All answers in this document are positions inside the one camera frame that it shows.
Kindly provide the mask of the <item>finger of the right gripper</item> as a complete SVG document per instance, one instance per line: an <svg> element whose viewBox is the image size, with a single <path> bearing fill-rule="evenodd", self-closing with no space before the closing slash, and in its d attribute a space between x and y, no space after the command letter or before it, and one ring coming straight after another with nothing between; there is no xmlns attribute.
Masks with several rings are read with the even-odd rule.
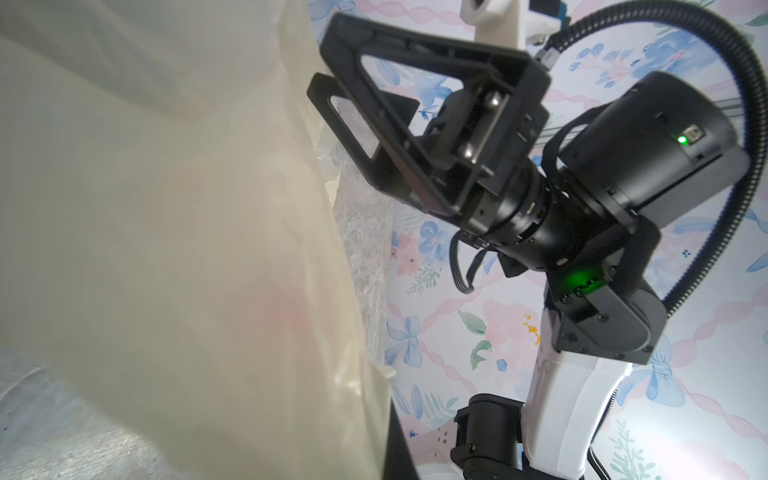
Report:
<svg viewBox="0 0 768 480"><path fill-rule="evenodd" d="M330 76L337 79L347 96L359 106L368 93L387 92L375 84L364 67L364 58L382 59L430 73L418 67L417 61L456 53L526 52L426 35L343 14L335 15L330 21L320 45L320 54L331 72ZM411 197L395 199L430 212L419 199L426 182L415 165L414 156L416 139L423 133L415 135L409 129L418 110L419 102L413 117L395 128L404 137L387 146L386 150L413 189Z"/></svg>
<svg viewBox="0 0 768 480"><path fill-rule="evenodd" d="M412 187L386 147L404 137L395 128L413 117L418 107L416 100L388 92L368 93L359 106L347 96L336 78L322 73L312 77L307 97L371 187L391 198L412 196ZM338 103L349 103L363 119L363 125L378 140L373 152L367 152L357 139L351 123L336 107Z"/></svg>

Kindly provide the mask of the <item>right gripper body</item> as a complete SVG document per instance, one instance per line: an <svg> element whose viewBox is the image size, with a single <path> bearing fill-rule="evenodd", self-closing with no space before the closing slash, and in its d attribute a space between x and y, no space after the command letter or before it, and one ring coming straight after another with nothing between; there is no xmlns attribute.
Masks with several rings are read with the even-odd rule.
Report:
<svg viewBox="0 0 768 480"><path fill-rule="evenodd" d="M611 240L609 223L528 157L549 117L545 68L527 53L456 53L416 64L462 84L414 151L426 182L421 203L458 229L451 266L462 243L512 267L570 267L596 257Z"/></svg>

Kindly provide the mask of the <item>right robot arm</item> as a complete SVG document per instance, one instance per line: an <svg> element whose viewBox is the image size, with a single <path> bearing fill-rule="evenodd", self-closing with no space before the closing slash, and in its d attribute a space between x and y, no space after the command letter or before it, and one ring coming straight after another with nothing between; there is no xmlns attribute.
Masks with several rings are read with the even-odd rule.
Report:
<svg viewBox="0 0 768 480"><path fill-rule="evenodd" d="M566 124L529 158L559 55L619 25L663 23L709 45L739 90L745 130L662 71ZM616 390L745 217L767 157L767 83L744 37L703 7L627 1L549 36L530 55L335 15L327 74L307 94L365 180L452 224L457 289L495 253L507 277L545 274L525 401L477 394L451 425L449 463L387 445L388 479L580 479Z"/></svg>

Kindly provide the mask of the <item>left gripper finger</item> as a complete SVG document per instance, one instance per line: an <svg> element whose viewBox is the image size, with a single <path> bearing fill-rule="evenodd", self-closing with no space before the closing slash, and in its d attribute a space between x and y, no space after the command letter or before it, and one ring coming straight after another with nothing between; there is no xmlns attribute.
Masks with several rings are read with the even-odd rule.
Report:
<svg viewBox="0 0 768 480"><path fill-rule="evenodd" d="M395 405L390 404L389 431L383 468L383 480L418 480L412 456L403 434Z"/></svg>

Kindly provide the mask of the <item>yellow plastic bag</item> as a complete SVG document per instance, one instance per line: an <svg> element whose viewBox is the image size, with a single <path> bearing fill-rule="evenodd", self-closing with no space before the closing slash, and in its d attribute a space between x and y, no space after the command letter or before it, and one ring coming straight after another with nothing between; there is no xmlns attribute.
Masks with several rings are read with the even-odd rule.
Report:
<svg viewBox="0 0 768 480"><path fill-rule="evenodd" d="M1 5L1 337L212 479L379 479L303 1Z"/></svg>

